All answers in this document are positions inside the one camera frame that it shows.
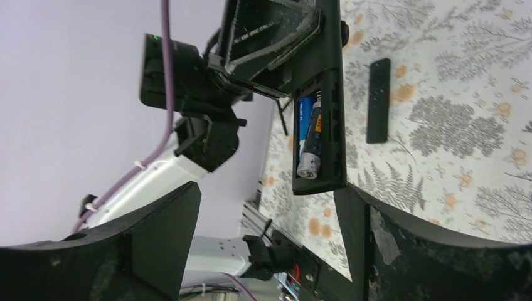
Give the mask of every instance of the black plastic part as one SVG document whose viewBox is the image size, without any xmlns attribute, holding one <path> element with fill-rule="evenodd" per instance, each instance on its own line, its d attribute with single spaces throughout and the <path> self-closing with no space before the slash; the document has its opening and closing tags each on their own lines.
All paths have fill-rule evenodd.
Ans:
<svg viewBox="0 0 532 301">
<path fill-rule="evenodd" d="M 325 193 L 346 187 L 346 138 L 344 85 L 339 1 L 316 0 L 325 23 L 320 33 L 290 60 L 292 84 L 297 89 L 294 105 L 321 90 L 322 152 L 316 179 L 304 179 L 296 173 L 299 152 L 293 152 L 292 190 L 295 195 Z M 294 114 L 294 133 L 299 133 L 299 118 Z M 299 149 L 294 139 L 294 149 Z"/>
<path fill-rule="evenodd" d="M 175 111 L 212 116 L 230 109 L 239 100 L 249 99 L 247 89 L 207 68 L 197 47 L 172 42 Z M 145 35 L 140 99 L 149 107 L 166 108 L 162 39 L 150 34 Z"/>
<path fill-rule="evenodd" d="M 0 248 L 2 300 L 177 300 L 200 198 L 189 182 L 63 241 Z"/>
<path fill-rule="evenodd" d="M 294 90 L 286 62 L 318 34 L 321 14 L 293 0 L 227 0 L 210 67 L 268 97 Z"/>
<path fill-rule="evenodd" d="M 448 230 L 351 185 L 334 200 L 352 300 L 532 300 L 531 244 Z"/>
<path fill-rule="evenodd" d="M 345 22 L 341 22 L 342 31 L 342 47 L 345 47 L 349 42 L 349 25 Z"/>
<path fill-rule="evenodd" d="M 297 248 L 290 242 L 272 239 L 272 245 L 266 247 L 264 240 L 258 236 L 246 235 L 243 240 L 250 250 L 249 262 L 251 266 L 240 276 L 241 278 L 255 278 L 270 280 L 274 274 L 288 272 L 294 266 Z"/>
<path fill-rule="evenodd" d="M 97 199 L 98 197 L 97 196 L 93 196 L 92 194 L 88 194 L 86 195 L 83 199 L 82 199 L 82 206 L 80 208 L 80 214 L 78 215 L 78 217 L 82 217 L 83 214 L 85 214 L 85 212 L 87 212 L 87 208 L 85 207 L 85 205 L 89 204 L 89 203 L 92 203 L 95 199 Z"/>
<path fill-rule="evenodd" d="M 390 77 L 391 61 L 389 58 L 371 64 L 366 131 L 366 143 L 368 144 L 385 143 L 388 140 Z"/>
<path fill-rule="evenodd" d="M 292 245 L 288 238 L 278 231 L 272 232 L 272 239 L 284 245 Z M 300 268 L 300 290 L 299 300 L 301 301 L 353 301 L 353 284 L 342 274 L 329 266 L 326 262 L 313 254 L 307 248 L 298 248 L 295 256 L 295 264 Z"/>
<path fill-rule="evenodd" d="M 182 154 L 213 172 L 235 154 L 238 129 L 246 126 L 246 120 L 236 118 L 233 110 L 212 117 L 188 112 L 181 115 L 174 129 L 179 142 L 176 156 Z"/>
</svg>

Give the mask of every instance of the wire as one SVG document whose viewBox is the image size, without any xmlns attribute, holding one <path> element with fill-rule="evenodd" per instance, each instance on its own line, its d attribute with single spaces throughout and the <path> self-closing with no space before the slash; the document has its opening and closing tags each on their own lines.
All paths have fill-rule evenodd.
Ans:
<svg viewBox="0 0 532 301">
<path fill-rule="evenodd" d="M 238 290 L 214 288 L 214 289 L 206 290 L 205 294 L 207 293 L 237 293 L 238 294 Z M 179 295 L 178 300 L 179 301 L 191 300 L 194 297 L 201 296 L 201 295 L 204 295 L 203 291 L 184 293 L 182 295 Z"/>
<path fill-rule="evenodd" d="M 252 301 L 257 301 L 257 298 L 255 298 L 255 296 L 253 296 L 253 294 L 244 286 L 244 284 L 242 284 L 242 282 L 238 281 L 236 277 L 226 273 L 224 274 L 238 287 L 239 291 L 248 296 Z"/>
<path fill-rule="evenodd" d="M 112 197 L 123 185 L 136 176 L 137 173 L 142 170 L 141 166 L 146 167 L 155 161 L 155 159 L 157 159 L 157 157 L 159 157 L 164 151 L 166 143 L 168 142 L 168 138 L 170 138 L 170 135 L 172 134 L 174 125 L 174 75 L 172 70 L 173 64 L 172 46 L 170 40 L 169 6 L 169 0 L 161 0 L 162 59 L 164 64 L 164 88 L 166 91 L 166 126 L 164 128 L 164 134 L 157 148 L 155 148 L 155 150 L 147 158 L 145 158 L 141 164 L 138 164 L 140 166 L 135 166 L 135 168 L 131 169 L 93 204 L 93 208 L 95 210 L 98 210 L 99 207 L 103 206 L 105 202 L 107 202 L 107 200 L 109 200 L 109 198 Z M 74 228 L 72 229 L 72 233 L 79 231 L 82 225 L 88 220 L 89 217 L 91 217 L 91 215 L 93 215 L 93 213 L 94 211 L 91 210 L 87 210 L 85 213 L 83 213 L 81 218 L 76 222 Z"/>
</svg>

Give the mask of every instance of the black bracket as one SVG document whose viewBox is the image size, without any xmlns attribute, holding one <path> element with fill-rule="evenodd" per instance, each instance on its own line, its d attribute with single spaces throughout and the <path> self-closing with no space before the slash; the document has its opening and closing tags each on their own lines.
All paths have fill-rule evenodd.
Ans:
<svg viewBox="0 0 532 301">
<path fill-rule="evenodd" d="M 208 172 L 215 171 L 238 148 L 238 128 L 246 126 L 231 108 L 222 114 L 207 116 L 182 112 L 174 128 L 179 146 L 175 155 L 184 155 Z"/>
</svg>

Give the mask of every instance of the blue battery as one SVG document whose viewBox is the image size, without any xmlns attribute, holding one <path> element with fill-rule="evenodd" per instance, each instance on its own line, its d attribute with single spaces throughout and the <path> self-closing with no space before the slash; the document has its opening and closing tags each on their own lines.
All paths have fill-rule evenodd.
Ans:
<svg viewBox="0 0 532 301">
<path fill-rule="evenodd" d="M 303 146 L 305 145 L 305 139 L 307 138 L 313 104 L 314 98 L 312 97 L 304 97 L 299 100 L 299 160 L 301 160 Z"/>
</svg>

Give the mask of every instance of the remote control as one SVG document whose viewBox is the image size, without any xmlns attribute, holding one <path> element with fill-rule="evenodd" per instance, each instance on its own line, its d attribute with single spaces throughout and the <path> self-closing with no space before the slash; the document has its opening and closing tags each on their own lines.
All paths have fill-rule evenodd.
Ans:
<svg viewBox="0 0 532 301">
<path fill-rule="evenodd" d="M 368 97 L 368 128 L 366 143 L 385 143 L 388 140 L 388 112 L 390 111 L 389 58 L 370 66 L 370 94 Z"/>
</svg>

